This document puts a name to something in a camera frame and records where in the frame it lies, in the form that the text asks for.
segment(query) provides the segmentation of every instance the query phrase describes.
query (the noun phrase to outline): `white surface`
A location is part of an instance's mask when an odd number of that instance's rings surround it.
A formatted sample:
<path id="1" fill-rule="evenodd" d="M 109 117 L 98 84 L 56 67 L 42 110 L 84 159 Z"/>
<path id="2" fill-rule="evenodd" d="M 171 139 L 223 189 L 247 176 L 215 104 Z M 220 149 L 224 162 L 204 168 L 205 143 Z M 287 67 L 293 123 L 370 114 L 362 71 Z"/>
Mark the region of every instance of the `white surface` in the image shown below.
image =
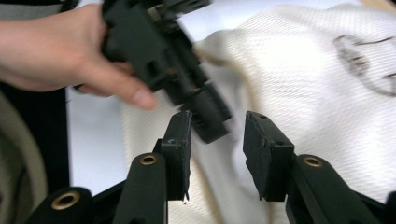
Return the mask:
<path id="1" fill-rule="evenodd" d="M 98 1 L 82 1 L 81 5 Z M 301 5 L 327 8 L 340 0 L 218 0 L 212 5 L 184 15 L 180 23 L 192 40 L 200 40 L 220 29 L 232 29 L 256 13 L 275 5 Z M 120 102 L 68 91 L 69 146 L 72 184 L 93 194 L 125 178 L 125 160 Z"/>

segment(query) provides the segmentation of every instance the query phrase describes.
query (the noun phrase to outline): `hand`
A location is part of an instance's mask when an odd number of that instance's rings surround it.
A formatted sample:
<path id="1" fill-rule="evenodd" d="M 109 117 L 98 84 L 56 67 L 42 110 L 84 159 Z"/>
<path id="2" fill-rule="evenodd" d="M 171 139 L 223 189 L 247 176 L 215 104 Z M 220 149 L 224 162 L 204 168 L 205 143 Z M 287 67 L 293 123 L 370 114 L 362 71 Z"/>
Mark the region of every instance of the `hand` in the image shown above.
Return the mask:
<path id="1" fill-rule="evenodd" d="M 101 53 L 106 24 L 101 5 L 30 21 L 0 21 L 0 80 L 28 91 L 83 83 L 80 91 L 117 95 L 144 109 L 155 107 L 150 89 L 131 76 L 128 63 Z"/>

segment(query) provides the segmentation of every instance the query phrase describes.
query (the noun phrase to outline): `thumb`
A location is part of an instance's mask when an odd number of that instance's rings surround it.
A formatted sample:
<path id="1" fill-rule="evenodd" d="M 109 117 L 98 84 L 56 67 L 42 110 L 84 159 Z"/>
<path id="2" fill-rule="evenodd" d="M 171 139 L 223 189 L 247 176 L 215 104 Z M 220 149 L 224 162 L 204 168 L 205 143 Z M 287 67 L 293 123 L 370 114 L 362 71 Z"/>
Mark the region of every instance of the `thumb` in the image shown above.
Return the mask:
<path id="1" fill-rule="evenodd" d="M 156 100 L 149 87 L 105 58 L 85 63 L 79 72 L 83 83 L 99 91 L 116 95 L 126 103 L 143 109 L 155 108 Z"/>

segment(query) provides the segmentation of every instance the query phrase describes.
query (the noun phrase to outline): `white cloth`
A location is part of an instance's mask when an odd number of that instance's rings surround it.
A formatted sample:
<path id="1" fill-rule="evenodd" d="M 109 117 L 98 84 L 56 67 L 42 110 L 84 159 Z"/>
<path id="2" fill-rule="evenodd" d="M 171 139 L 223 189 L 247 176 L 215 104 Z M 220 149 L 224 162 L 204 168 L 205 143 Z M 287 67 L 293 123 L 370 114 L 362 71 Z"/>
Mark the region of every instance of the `white cloth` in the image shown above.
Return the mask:
<path id="1" fill-rule="evenodd" d="M 384 202 L 396 189 L 395 23 L 394 15 L 365 7 L 274 7 L 196 44 L 200 56 L 230 66 L 244 80 L 204 65 L 216 74 L 211 78 L 222 86 L 233 112 L 232 134 L 210 145 L 194 136 L 191 146 L 224 223 L 288 223 L 284 204 L 259 201 L 246 168 L 242 141 L 248 109 L 271 118 L 297 154 L 329 161 L 354 190 Z M 155 112 L 123 108 L 128 164 L 163 137 L 176 112 L 157 95 Z M 210 211 L 179 222 L 216 223 Z"/>

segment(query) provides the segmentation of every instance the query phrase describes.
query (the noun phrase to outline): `brass grommet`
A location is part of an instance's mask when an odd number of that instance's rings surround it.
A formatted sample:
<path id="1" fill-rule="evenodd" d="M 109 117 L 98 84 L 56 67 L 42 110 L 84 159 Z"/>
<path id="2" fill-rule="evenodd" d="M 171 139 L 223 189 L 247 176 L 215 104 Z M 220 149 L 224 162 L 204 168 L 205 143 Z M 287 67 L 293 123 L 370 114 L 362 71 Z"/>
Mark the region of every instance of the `brass grommet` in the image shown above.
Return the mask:
<path id="1" fill-rule="evenodd" d="M 313 166 L 313 167 L 320 167 L 323 165 L 322 161 L 320 161 L 314 157 L 305 157 L 304 162 L 310 166 Z"/>
<path id="2" fill-rule="evenodd" d="M 157 162 L 157 158 L 155 156 L 145 156 L 140 159 L 140 163 L 143 165 L 151 165 Z"/>
<path id="3" fill-rule="evenodd" d="M 70 200 L 67 199 L 67 202 L 63 202 L 66 198 L 70 197 Z M 67 192 L 58 198 L 56 198 L 53 202 L 51 207 L 55 210 L 64 210 L 76 204 L 79 200 L 79 193 L 75 190 Z"/>

